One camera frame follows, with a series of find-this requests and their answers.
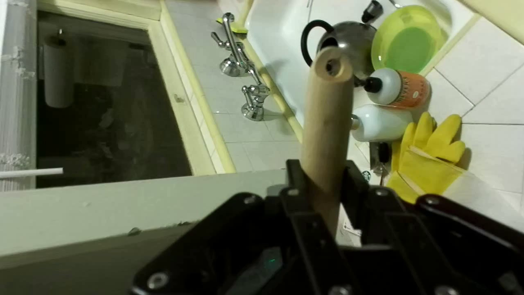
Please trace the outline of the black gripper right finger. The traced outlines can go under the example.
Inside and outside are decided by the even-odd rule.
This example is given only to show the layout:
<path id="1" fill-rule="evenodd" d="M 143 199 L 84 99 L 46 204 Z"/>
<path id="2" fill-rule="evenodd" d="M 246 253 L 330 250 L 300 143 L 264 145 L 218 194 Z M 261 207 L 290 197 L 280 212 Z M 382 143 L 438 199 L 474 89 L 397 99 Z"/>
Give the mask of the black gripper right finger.
<path id="1" fill-rule="evenodd" d="M 349 163 L 343 209 L 362 232 L 343 250 L 366 295 L 524 295 L 524 235 L 441 196 L 413 205 Z"/>

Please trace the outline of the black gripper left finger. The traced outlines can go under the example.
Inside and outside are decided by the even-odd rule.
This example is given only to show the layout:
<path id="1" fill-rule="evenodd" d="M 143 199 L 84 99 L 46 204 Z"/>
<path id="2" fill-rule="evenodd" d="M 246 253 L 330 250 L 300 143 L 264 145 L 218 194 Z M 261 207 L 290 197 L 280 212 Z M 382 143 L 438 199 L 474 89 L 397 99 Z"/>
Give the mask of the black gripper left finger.
<path id="1" fill-rule="evenodd" d="M 130 295 L 348 295 L 351 271 L 297 161 L 276 196 L 239 192 L 161 251 Z"/>

